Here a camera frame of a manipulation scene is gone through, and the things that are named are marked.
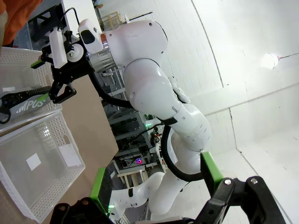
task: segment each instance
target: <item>ceiling light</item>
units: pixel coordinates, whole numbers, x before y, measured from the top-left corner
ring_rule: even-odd
[[[267,53],[262,57],[261,67],[268,68],[268,69],[274,69],[281,59],[287,58],[287,57],[290,57],[290,56],[293,56],[293,55],[298,55],[298,54],[299,53],[284,56],[284,57],[278,57],[275,54]]]

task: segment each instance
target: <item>white crate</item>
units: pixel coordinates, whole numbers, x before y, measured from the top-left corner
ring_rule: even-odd
[[[84,169],[61,112],[0,138],[0,180],[22,214],[38,223]]]
[[[41,54],[41,51],[36,50],[2,47],[0,53],[0,93],[3,93],[3,88],[23,91],[29,87],[51,85],[52,72],[49,63],[42,65],[38,69],[30,68],[30,65],[36,62]],[[4,125],[0,125],[0,133],[61,109],[62,106],[60,104],[51,102],[37,111],[24,114],[11,119]]]

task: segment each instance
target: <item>white wall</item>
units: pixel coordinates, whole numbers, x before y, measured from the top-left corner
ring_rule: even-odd
[[[297,0],[194,0],[213,47],[224,88],[194,97],[210,114],[299,83],[299,56],[275,70],[260,67],[267,53],[299,52]]]
[[[235,150],[235,138],[229,111],[215,113],[206,118],[211,125],[211,140],[206,150],[210,151],[213,156]]]
[[[299,86],[231,108],[236,144],[246,146],[299,125]]]

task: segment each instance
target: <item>black cable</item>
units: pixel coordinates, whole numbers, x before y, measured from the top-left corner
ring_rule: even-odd
[[[126,107],[126,108],[133,108],[131,105],[130,101],[127,100],[122,100],[122,99],[117,99],[114,97],[111,97],[109,94],[107,94],[99,84],[97,77],[95,76],[94,73],[88,74],[95,90],[98,92],[98,95],[102,97],[103,100],[107,101],[110,104],[113,104],[115,106],[120,106],[120,107]]]
[[[70,10],[74,10],[74,13],[75,13],[75,16],[76,16],[77,23],[78,23],[78,25],[80,24],[79,19],[78,19],[78,16],[77,16],[76,9],[72,7],[72,8],[69,8],[68,10],[66,10],[66,11],[62,14],[62,16],[61,16],[61,18],[60,18],[60,21],[59,21],[59,23],[58,23],[57,31],[59,30],[59,28],[61,28],[61,27],[60,27],[60,24],[61,24],[62,20],[64,19],[65,14],[67,14]]]
[[[283,58],[286,58],[286,57],[291,57],[293,55],[299,55],[299,53],[296,53],[296,54],[292,54],[292,55],[288,55],[288,56],[284,56],[284,57],[280,57],[279,59],[283,59]]]
[[[138,16],[136,16],[136,17],[133,17],[133,18],[129,19],[129,21],[138,19],[138,18],[140,18],[140,17],[143,17],[143,16],[148,15],[148,14],[152,14],[152,13],[153,13],[153,12],[149,12],[149,13],[145,13],[145,14],[142,14],[142,15],[138,15]]]
[[[167,140],[169,136],[169,132],[171,130],[171,127],[168,125],[164,126],[164,131],[162,134],[162,139],[161,139],[161,154],[164,158],[164,161],[170,171],[179,179],[186,181],[186,182],[192,182],[192,181],[199,181],[204,179],[202,173],[197,173],[197,174],[185,174],[182,171],[180,171],[171,161],[168,151],[167,151]]]
[[[101,77],[101,75],[99,74],[100,79],[103,81],[103,84],[105,85],[105,82],[103,80],[103,78]]]
[[[130,149],[128,149],[128,151],[131,153],[131,158],[134,158],[134,154],[133,154],[133,152],[130,150]]]
[[[115,78],[113,77],[113,75],[111,75],[111,77],[114,79],[114,84],[116,85],[116,80],[115,80]]]
[[[122,93],[119,93],[118,95],[120,95],[120,96],[121,96],[121,99],[122,99]]]
[[[149,128],[149,129],[146,129],[146,130],[144,130],[143,132],[141,132],[141,133],[139,133],[138,135],[136,135],[135,137],[131,138],[131,139],[126,143],[126,145],[122,148],[122,150],[124,150],[125,147],[127,147],[128,144],[129,144],[130,142],[132,142],[132,141],[134,141],[135,139],[137,139],[140,135],[142,135],[142,134],[148,132],[149,130],[154,129],[155,127],[160,126],[160,125],[163,125],[163,123],[156,124],[156,125],[154,125],[153,127]]]
[[[131,163],[130,163],[130,165],[129,165],[129,167],[128,168],[130,168],[131,167],[131,165],[133,164],[133,162],[134,162],[135,160],[133,160]]]

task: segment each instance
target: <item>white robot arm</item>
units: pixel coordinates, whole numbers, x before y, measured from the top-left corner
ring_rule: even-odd
[[[100,35],[95,40],[101,40],[103,46],[103,50],[97,53],[90,50],[90,46],[85,47],[90,67],[97,72],[115,66],[122,67],[130,105],[138,111],[159,118],[166,124],[164,130],[169,131],[170,127],[174,130],[171,144],[178,160],[176,164],[171,164],[169,159],[170,164],[167,165],[170,170],[165,175],[155,173],[132,190],[112,191],[110,204],[114,207],[111,209],[111,214],[114,215],[111,218],[120,218],[126,208],[140,206],[147,198],[152,213],[165,214],[180,190],[189,181],[198,180],[199,154],[209,142],[210,125],[204,115],[189,104],[189,98],[178,88],[176,79],[168,78],[162,71],[162,57],[168,40],[157,22],[131,22],[105,33],[93,31],[89,22],[85,21],[83,24],[84,27],[79,27],[80,33],[90,29],[86,33]],[[69,71],[73,64],[68,64],[62,69],[67,67]]]

